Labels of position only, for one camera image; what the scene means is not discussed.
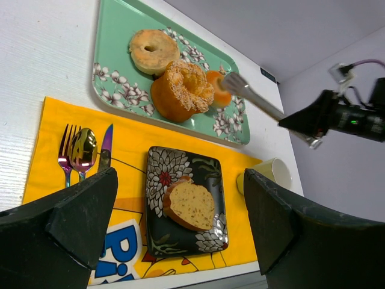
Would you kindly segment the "brown bread loaf slice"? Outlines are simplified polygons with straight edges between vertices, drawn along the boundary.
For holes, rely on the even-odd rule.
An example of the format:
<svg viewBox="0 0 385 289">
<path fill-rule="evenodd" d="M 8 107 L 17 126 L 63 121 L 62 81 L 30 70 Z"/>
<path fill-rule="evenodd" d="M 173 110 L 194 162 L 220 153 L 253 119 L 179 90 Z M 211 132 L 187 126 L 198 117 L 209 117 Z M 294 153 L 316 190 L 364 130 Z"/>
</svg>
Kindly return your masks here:
<svg viewBox="0 0 385 289">
<path fill-rule="evenodd" d="M 214 198 L 204 186 L 183 176 L 165 192 L 163 213 L 186 229 L 208 231 L 213 226 Z"/>
</svg>

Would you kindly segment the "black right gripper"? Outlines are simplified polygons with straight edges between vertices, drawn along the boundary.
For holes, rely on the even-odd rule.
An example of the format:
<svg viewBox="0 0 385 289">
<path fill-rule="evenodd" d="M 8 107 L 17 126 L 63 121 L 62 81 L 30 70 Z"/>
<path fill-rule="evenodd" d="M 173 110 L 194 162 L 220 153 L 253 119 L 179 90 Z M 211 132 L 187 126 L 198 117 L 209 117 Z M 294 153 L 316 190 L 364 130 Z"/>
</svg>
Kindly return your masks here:
<svg viewBox="0 0 385 289">
<path fill-rule="evenodd" d="M 365 113 L 332 90 L 323 90 L 306 108 L 279 121 L 279 126 L 311 137 L 322 137 L 329 130 L 364 136 Z"/>
</svg>

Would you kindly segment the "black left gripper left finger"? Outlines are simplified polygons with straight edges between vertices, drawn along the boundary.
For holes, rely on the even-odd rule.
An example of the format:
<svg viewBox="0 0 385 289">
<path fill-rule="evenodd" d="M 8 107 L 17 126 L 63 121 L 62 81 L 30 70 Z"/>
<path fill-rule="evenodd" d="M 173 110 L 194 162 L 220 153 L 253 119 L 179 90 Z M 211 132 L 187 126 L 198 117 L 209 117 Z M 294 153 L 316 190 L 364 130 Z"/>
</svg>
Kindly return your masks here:
<svg viewBox="0 0 385 289">
<path fill-rule="evenodd" d="M 1 212 L 1 288 L 86 288 L 117 188 L 117 172 L 110 167 Z"/>
</svg>

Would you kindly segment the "metal serving tongs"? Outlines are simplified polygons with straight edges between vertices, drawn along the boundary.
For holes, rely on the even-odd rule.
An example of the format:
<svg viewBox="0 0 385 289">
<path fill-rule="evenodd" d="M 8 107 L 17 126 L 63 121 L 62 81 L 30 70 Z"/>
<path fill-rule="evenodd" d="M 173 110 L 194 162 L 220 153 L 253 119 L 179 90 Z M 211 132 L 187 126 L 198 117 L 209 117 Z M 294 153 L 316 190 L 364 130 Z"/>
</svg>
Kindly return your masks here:
<svg viewBox="0 0 385 289">
<path fill-rule="evenodd" d="M 236 72 L 228 73 L 221 81 L 221 85 L 232 95 L 239 96 L 251 102 L 276 122 L 280 122 L 286 117 L 281 110 L 268 102 L 260 94 L 256 93 L 250 87 L 248 82 Z M 290 129 L 288 129 L 288 131 L 297 138 L 301 139 L 303 142 L 307 143 L 308 147 L 311 149 L 317 149 L 322 144 L 321 138 L 309 137 Z"/>
</svg>

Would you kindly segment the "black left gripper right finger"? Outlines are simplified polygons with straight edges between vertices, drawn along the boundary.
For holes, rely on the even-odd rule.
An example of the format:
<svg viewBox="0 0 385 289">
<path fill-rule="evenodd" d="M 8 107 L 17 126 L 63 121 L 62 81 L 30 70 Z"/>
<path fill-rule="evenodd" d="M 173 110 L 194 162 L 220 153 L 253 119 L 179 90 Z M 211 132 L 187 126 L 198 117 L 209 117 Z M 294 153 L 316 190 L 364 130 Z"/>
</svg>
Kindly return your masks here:
<svg viewBox="0 0 385 289">
<path fill-rule="evenodd" d="M 269 288 L 384 287 L 384 223 L 329 209 L 253 169 L 244 197 Z"/>
</svg>

